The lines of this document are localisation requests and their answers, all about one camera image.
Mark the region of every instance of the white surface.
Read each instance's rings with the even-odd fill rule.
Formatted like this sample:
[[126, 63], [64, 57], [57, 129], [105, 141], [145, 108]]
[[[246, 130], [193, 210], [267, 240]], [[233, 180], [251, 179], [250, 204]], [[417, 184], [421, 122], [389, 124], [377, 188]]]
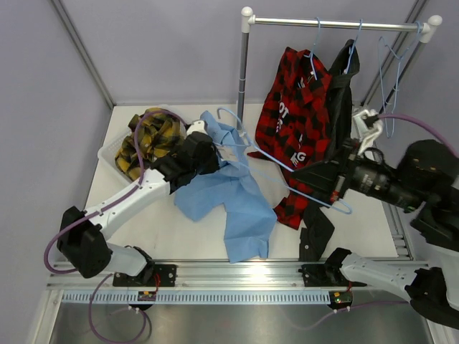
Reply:
[[[199, 118], [209, 110], [216, 115], [218, 105], [176, 106], [186, 114], [185, 120]], [[244, 124], [253, 137], [262, 105], [246, 105]], [[148, 106], [118, 106], [108, 127], [105, 142], [124, 130], [136, 113], [141, 114]], [[236, 111], [235, 105], [228, 108]], [[222, 122], [234, 125], [233, 118], [222, 113]], [[282, 178], [274, 163], [249, 158], [250, 165], [276, 178]], [[280, 184], [267, 181], [253, 173], [266, 199], [276, 206], [288, 191]], [[100, 163], [96, 169], [93, 185], [87, 200], [92, 206], [104, 201], [123, 188], [123, 184]], [[397, 253], [390, 234], [384, 210], [380, 201], [353, 191], [348, 191], [346, 202], [354, 208], [352, 215], [325, 209], [336, 229], [328, 243], [327, 257], [336, 247], [346, 247], [363, 257], [396, 257]], [[174, 206], [174, 195], [148, 206], [126, 222], [116, 232], [110, 242], [114, 244], [142, 247], [156, 259], [226, 259], [223, 234], [226, 214], [223, 206], [218, 206], [200, 222], [193, 222]], [[270, 259], [298, 258], [300, 231], [277, 223], [270, 238]]]

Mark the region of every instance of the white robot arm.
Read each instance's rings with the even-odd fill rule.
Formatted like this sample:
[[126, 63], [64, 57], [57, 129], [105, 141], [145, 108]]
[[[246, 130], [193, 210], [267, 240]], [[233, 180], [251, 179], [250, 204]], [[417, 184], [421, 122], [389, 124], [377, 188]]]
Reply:
[[[421, 140], [412, 143], [393, 168], [384, 161], [383, 152], [373, 147], [382, 132], [377, 113], [362, 110], [354, 122], [363, 133], [362, 141], [347, 139], [329, 161], [294, 171], [292, 177], [322, 193], [324, 199], [343, 198], [351, 188], [406, 213], [420, 209], [410, 224], [436, 251], [441, 268], [393, 267], [340, 248], [325, 263], [328, 280], [386, 290], [409, 301], [427, 319], [459, 328], [459, 190], [453, 187], [459, 158], [436, 140]], [[365, 152], [373, 153], [375, 159]], [[311, 271], [303, 271], [303, 277], [306, 274]]]
[[206, 134], [205, 122], [193, 122], [186, 133], [183, 145], [156, 159], [145, 171], [141, 184], [134, 181], [108, 200], [84, 211], [75, 207], [66, 210], [61, 230], [86, 214], [98, 214], [62, 235], [57, 242], [57, 248], [84, 278], [105, 270], [126, 274], [139, 285], [152, 280], [154, 262], [143, 250], [120, 247], [107, 240], [146, 206], [187, 185], [197, 174], [213, 173], [218, 169], [217, 151]]

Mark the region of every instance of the stainless steel panel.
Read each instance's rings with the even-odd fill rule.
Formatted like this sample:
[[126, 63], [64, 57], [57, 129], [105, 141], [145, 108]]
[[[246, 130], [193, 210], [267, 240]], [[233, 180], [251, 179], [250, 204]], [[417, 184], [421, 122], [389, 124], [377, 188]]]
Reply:
[[[356, 304], [396, 300], [383, 292], [357, 292]], [[93, 308], [98, 331], [112, 340], [128, 340], [141, 326], [141, 316], [122, 312], [116, 305]], [[331, 310], [326, 306], [214, 306], [157, 305], [147, 311], [152, 322], [140, 343], [154, 344], [430, 344], [426, 322], [406, 305], [370, 306], [332, 315], [312, 330], [305, 330]], [[89, 331], [87, 305], [62, 304], [51, 343], [100, 343]]]

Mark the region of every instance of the black bracket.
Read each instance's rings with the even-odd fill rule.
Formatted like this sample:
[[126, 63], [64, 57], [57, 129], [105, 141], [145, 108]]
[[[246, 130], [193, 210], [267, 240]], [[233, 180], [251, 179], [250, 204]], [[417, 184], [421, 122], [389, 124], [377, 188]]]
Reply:
[[[85, 216], [75, 206], [62, 215], [61, 231]], [[100, 274], [112, 258], [112, 251], [100, 233], [100, 225], [86, 220], [57, 240], [57, 248], [84, 278]]]
[[114, 287], [156, 287], [155, 276], [159, 277], [158, 287], [175, 287], [177, 266], [174, 264], [157, 264], [140, 247], [133, 247], [145, 257], [146, 266], [137, 276], [115, 273]]
[[[175, 287], [177, 277], [177, 266], [174, 264], [155, 264], [153, 274], [158, 274], [160, 283], [159, 287]], [[146, 282], [140, 282], [137, 277], [127, 274], [116, 273], [113, 278], [114, 287], [156, 287], [156, 281], [152, 277]]]
[[[303, 276], [305, 287], [348, 287], [349, 281], [341, 273], [334, 272], [330, 277], [325, 264], [303, 264], [298, 270]], [[353, 287], [365, 287], [366, 284], [352, 282]]]
[[214, 173], [219, 165], [210, 136], [193, 132], [176, 150], [156, 159], [150, 168], [164, 175], [172, 194], [178, 188], [189, 184], [197, 174]]
[[434, 323], [459, 329], [459, 311], [452, 308], [446, 296], [446, 282], [439, 267], [416, 270], [416, 278], [405, 290], [416, 312]]

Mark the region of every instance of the plastic basket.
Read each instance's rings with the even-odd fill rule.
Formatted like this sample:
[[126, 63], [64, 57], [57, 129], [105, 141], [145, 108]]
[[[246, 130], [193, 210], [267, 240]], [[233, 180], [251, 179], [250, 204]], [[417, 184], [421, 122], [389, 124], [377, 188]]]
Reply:
[[[180, 110], [177, 110], [176, 108], [169, 106], [169, 105], [157, 105], [157, 106], [151, 106], [150, 108], [162, 108], [165, 110], [169, 110], [178, 116], [182, 117], [184, 120], [189, 121], [189, 118], [187, 118], [183, 113], [181, 113]], [[127, 119], [126, 121], [126, 129], [123, 129], [122, 132], [120, 132], [114, 139], [110, 140], [107, 142], [101, 149], [98, 151], [98, 158], [100, 163], [105, 166], [112, 174], [115, 176], [124, 186], [127, 186], [132, 183], [132, 180], [130, 180], [123, 172], [121, 172], [118, 167], [116, 167], [115, 164], [115, 155], [118, 152], [118, 150], [121, 147], [121, 143], [123, 143], [123, 140], [126, 136], [131, 134], [131, 129], [128, 128], [128, 122], [131, 120], [130, 118]]]

